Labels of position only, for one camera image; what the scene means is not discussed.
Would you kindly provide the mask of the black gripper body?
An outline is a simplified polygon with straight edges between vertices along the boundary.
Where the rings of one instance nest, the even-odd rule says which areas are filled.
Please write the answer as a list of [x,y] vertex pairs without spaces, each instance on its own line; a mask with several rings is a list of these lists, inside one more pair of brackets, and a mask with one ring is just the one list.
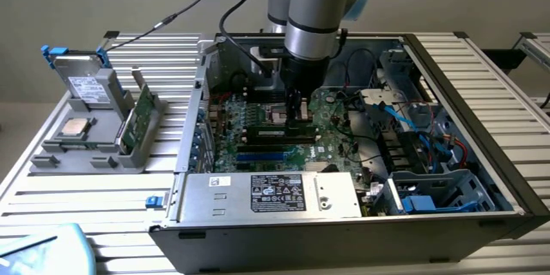
[[323,85],[330,65],[330,58],[316,61],[290,57],[283,59],[283,85],[286,91],[298,91],[311,95]]

